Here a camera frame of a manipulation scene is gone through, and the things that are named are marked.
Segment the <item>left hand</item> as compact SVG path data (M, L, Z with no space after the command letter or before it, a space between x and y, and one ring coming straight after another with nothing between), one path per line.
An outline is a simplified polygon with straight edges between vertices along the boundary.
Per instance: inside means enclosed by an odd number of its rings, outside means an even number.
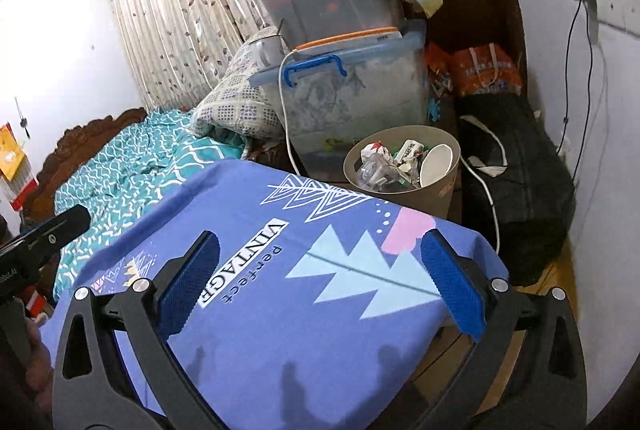
M51 355L41 341L37 324L31 319L26 319L25 324L30 345L30 360L26 366L26 384L34 391L37 406L45 415L50 416L54 375Z

